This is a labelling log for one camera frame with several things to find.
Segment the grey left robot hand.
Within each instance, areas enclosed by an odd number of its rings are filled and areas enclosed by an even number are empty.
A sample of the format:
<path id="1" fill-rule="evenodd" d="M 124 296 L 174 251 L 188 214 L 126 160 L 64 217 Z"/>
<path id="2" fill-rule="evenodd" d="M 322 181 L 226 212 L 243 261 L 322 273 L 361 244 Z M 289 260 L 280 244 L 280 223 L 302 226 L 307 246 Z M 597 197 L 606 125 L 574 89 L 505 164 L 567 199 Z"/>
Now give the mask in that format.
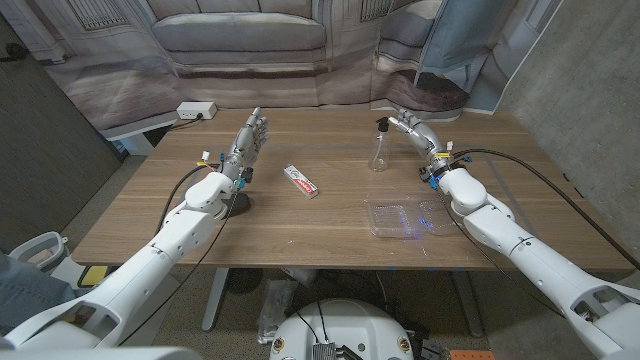
<path id="1" fill-rule="evenodd" d="M 254 165 L 261 147 L 269 138 L 267 119 L 260 112 L 260 107 L 253 110 L 237 133 L 221 166 L 221 173 L 232 180 Z"/>

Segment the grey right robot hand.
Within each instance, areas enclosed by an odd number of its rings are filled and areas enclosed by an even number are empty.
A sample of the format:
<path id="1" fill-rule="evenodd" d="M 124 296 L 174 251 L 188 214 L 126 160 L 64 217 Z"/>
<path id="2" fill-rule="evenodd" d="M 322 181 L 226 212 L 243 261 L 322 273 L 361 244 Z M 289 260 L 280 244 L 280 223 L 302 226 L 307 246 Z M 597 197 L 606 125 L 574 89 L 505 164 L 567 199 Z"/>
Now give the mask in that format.
<path id="1" fill-rule="evenodd" d="M 407 135 L 411 144 L 428 162 L 432 170 L 438 170 L 447 165 L 446 159 L 441 157 L 441 154 L 446 152 L 446 148 L 425 121 L 408 110 L 401 110 L 398 116 L 389 117 L 388 121 L 399 132 Z"/>

